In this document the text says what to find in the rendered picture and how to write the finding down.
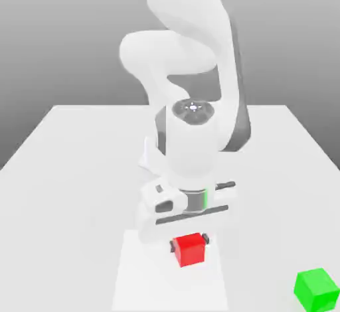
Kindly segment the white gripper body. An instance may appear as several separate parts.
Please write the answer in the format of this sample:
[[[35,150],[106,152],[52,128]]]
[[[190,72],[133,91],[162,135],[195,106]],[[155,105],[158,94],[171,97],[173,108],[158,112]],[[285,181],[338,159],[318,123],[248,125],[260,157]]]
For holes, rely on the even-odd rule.
[[[169,242],[173,238],[194,233],[211,236],[235,223],[235,208],[224,205],[204,211],[202,214],[176,214],[161,216],[150,213],[144,204],[137,209],[137,230],[144,243]]]

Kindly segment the small red cube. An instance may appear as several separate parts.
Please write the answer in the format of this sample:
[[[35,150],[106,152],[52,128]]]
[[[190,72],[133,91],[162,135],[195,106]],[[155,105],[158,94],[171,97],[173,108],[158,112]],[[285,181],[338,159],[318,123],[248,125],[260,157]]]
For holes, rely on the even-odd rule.
[[[205,261],[205,241],[200,233],[188,234],[173,238],[175,257],[179,266],[191,266]]]

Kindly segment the small green cube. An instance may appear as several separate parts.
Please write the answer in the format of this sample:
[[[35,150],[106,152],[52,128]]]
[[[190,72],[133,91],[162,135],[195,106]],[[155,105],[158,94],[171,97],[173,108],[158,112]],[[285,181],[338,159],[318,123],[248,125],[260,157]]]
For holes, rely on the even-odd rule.
[[[340,288],[323,268],[316,268],[297,274],[294,295],[305,312],[328,312],[334,310]]]

